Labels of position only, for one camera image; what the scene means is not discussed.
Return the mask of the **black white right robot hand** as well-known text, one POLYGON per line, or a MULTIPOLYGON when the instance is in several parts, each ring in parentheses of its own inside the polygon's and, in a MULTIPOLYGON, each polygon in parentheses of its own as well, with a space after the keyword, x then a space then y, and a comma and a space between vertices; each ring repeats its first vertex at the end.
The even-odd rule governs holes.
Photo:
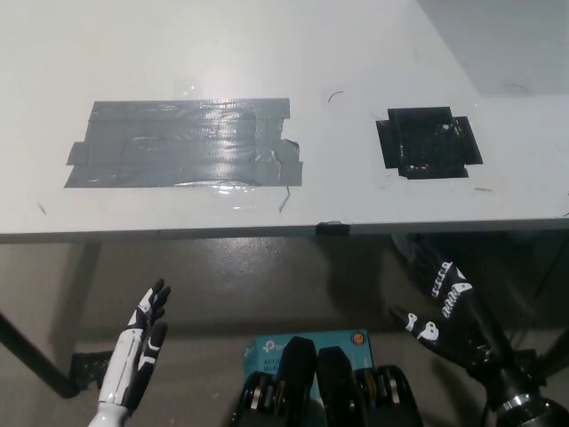
POLYGON ((500 325, 454 262, 436 254, 416 254, 411 267, 416 284, 436 313, 429 317, 395 305, 389 314, 397 324, 481 383, 516 369, 513 350, 500 325))

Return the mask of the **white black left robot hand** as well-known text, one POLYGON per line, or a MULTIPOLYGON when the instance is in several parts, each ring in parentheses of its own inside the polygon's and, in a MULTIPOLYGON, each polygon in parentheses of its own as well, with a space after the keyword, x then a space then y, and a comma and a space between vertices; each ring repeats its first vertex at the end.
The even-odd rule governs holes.
POLYGON ((138 408, 168 332, 161 317, 170 292, 171 288, 159 279, 137 304, 116 341, 99 402, 124 407, 130 414, 138 408))

